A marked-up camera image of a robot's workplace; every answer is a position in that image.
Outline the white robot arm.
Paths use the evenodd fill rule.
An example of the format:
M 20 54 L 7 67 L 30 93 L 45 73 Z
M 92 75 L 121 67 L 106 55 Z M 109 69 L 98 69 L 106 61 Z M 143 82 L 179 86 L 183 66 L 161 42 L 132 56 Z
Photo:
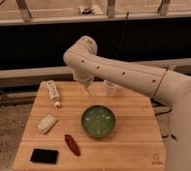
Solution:
M 165 171 L 191 171 L 191 76 L 164 68 L 117 61 L 97 55 L 89 36 L 80 37 L 63 55 L 75 79 L 89 86 L 99 77 L 171 108 Z

